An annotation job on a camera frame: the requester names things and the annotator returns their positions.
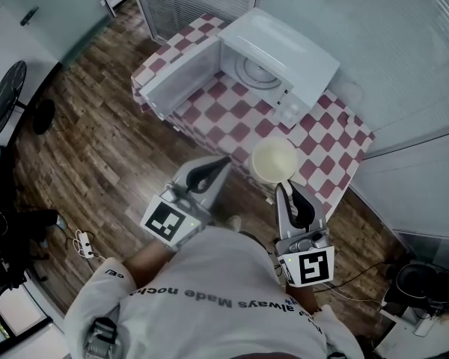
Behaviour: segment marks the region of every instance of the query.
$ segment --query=power strip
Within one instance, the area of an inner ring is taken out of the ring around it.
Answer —
[[[80,247],[82,248],[83,256],[89,260],[95,257],[95,253],[91,248],[90,239],[88,239],[88,234],[86,232],[81,231],[78,233],[78,238],[80,241]]]

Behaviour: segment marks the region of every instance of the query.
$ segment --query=sleeve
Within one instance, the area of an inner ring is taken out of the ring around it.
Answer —
[[[108,258],[83,286],[65,316],[64,330],[72,359],[82,359],[85,335],[100,316],[136,290],[132,276],[115,258]]]
[[[326,304],[322,311],[313,315],[314,321],[323,330],[328,346],[332,350],[328,354],[339,352],[347,359],[364,359],[361,347],[351,331],[336,317],[331,307]]]

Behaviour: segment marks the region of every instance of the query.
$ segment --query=table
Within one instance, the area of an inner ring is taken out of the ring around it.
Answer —
[[[167,65],[226,27],[211,14],[196,19],[151,55],[132,74],[133,98],[150,109],[139,91]],[[166,120],[212,154],[230,156],[233,169],[268,198],[274,187],[256,182],[248,168],[254,146],[267,136],[287,138],[296,147],[300,183],[323,204],[329,220],[343,197],[374,134],[330,90],[292,129],[278,123],[274,109],[223,72],[192,94]]]
[[[27,73],[24,61],[16,62],[0,81],[0,133],[12,115],[15,106],[26,108],[19,100]]]

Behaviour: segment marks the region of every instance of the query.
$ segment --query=wooden floor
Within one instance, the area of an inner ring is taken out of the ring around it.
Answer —
[[[178,166],[206,155],[152,114],[142,114],[132,100],[130,76],[156,49],[138,7],[128,1],[43,94],[56,104],[52,129],[36,136],[27,122],[14,147],[16,181],[25,186],[18,205],[57,209],[67,219],[67,235],[73,237],[76,229],[93,232],[93,246],[104,257],[123,259],[147,243],[139,221],[152,196]],[[218,221],[232,214],[241,215],[244,230],[269,246],[277,236],[274,209],[236,175],[216,207]],[[350,191],[329,226],[337,249],[334,283],[402,251]],[[37,270],[48,276],[46,291],[66,311],[92,270],[58,228],[49,231],[48,253],[50,260],[37,263]],[[100,259],[91,264],[96,268]],[[341,291],[351,298],[380,299],[388,285],[384,270],[372,269]],[[318,299],[330,303],[356,335],[375,340],[385,329],[377,304],[348,301],[331,291]]]

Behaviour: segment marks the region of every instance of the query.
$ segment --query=shoe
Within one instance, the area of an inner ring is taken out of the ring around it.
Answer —
[[[241,231],[241,217],[239,215],[233,215],[226,221],[226,226],[232,231]]]
[[[62,230],[65,230],[67,228],[67,222],[65,221],[65,218],[63,218],[61,215],[58,214],[57,217],[57,223],[56,225],[60,227]]]

